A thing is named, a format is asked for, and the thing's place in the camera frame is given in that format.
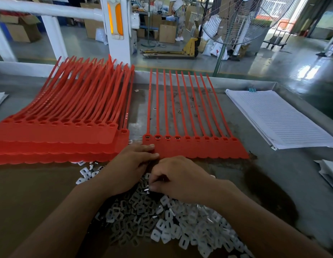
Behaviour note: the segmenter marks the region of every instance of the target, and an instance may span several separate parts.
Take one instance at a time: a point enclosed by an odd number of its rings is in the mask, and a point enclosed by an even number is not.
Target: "orange light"
[[[109,5],[108,2],[107,2],[107,6],[108,6],[108,13],[109,13],[110,31],[111,31],[111,34],[113,34],[114,33],[114,29],[113,29],[113,18],[111,16],[110,5]]]
[[[123,35],[122,18],[121,18],[121,4],[118,4],[115,7],[115,15],[116,15],[116,25],[118,27],[118,33],[120,35]]]

